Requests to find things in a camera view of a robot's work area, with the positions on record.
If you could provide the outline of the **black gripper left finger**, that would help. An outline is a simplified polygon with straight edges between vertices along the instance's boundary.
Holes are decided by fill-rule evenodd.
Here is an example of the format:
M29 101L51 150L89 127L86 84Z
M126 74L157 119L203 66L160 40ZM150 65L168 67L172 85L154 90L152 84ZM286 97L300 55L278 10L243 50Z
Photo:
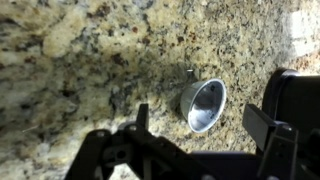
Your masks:
M139 106L136 123L147 129L149 127L149 105L141 104Z

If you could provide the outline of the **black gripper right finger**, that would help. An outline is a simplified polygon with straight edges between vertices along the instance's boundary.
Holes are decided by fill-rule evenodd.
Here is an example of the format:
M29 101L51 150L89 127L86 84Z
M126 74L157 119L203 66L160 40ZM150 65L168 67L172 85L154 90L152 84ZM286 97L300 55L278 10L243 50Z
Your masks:
M264 151L268 144L270 132L276 123L254 104L246 104L242 125L255 141L256 146Z

